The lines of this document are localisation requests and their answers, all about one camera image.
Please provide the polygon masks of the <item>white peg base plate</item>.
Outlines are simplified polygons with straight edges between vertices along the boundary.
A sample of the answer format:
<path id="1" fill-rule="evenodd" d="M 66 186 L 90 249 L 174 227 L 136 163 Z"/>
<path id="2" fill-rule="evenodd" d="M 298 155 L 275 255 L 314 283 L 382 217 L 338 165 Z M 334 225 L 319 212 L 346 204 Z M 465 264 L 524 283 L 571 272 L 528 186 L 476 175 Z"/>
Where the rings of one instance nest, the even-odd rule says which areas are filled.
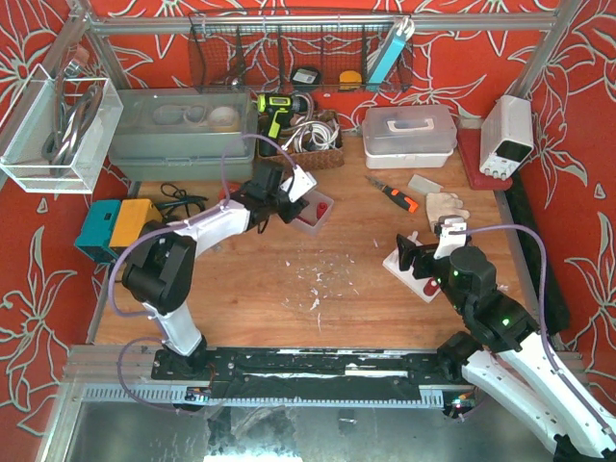
<path id="1" fill-rule="evenodd" d="M 411 235 L 407 236 L 413 240 L 417 246 L 423 245 L 419 240 L 419 232 L 415 230 Z M 398 269 L 398 248 L 396 247 L 382 262 L 382 266 L 393 276 L 395 276 L 400 282 L 402 282 L 407 288 L 409 288 L 414 294 L 416 294 L 423 301 L 430 303 L 437 295 L 428 297 L 423 293 L 423 288 L 428 279 L 415 279 L 412 274 L 412 267 L 410 270 Z"/>

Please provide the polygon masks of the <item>orange black screwdriver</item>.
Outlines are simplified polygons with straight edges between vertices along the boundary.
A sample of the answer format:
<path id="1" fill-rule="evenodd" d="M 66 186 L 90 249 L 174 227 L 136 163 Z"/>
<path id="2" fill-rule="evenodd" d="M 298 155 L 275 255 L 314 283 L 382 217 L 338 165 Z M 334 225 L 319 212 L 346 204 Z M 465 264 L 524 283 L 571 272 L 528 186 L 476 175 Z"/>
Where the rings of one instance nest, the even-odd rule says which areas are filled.
<path id="1" fill-rule="evenodd" d="M 419 204 L 408 194 L 401 192 L 399 189 L 388 186 L 375 177 L 366 175 L 366 179 L 404 211 L 413 214 L 419 209 Z"/>

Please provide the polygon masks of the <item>white work glove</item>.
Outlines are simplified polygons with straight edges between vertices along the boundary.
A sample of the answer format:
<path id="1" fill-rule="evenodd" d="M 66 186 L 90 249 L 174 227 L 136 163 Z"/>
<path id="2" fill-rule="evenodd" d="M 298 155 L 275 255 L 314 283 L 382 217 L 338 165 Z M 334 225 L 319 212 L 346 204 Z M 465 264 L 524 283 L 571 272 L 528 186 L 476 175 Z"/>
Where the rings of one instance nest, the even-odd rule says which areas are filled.
<path id="1" fill-rule="evenodd" d="M 429 192 L 425 196 L 425 212 L 431 231 L 441 217 L 458 216 L 468 220 L 471 216 L 458 195 L 449 192 Z"/>

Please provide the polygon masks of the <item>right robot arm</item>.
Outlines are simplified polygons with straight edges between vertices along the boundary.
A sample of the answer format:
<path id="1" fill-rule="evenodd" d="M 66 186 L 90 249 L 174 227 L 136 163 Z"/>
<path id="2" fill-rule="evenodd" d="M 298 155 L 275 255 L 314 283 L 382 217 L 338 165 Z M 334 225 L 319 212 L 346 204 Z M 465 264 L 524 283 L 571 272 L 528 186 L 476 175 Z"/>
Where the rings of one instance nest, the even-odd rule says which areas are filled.
<path id="1" fill-rule="evenodd" d="M 397 236 L 398 269 L 433 280 L 466 328 L 437 350 L 452 381 L 465 380 L 515 416 L 555 461 L 612 461 L 615 418 L 555 356 L 540 326 L 499 290 L 496 268 L 476 246 Z"/>

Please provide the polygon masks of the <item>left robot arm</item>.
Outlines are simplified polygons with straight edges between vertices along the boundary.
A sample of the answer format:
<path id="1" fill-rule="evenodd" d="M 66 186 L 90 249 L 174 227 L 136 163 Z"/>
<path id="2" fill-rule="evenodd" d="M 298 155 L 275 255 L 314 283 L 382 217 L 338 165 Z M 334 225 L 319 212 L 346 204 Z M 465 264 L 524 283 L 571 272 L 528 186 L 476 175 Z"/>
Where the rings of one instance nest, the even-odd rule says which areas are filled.
<path id="1" fill-rule="evenodd" d="M 175 355 L 194 364 L 205 360 L 207 341 L 188 306 L 196 258 L 230 237 L 253 228 L 262 232 L 273 215 L 289 223 L 307 207 L 305 195 L 318 185 L 316 178 L 300 166 L 287 179 L 283 174 L 282 165 L 264 161 L 213 207 L 167 224 L 149 221 L 120 255 L 114 269 L 124 267 L 122 286 L 157 323 L 163 345 Z"/>

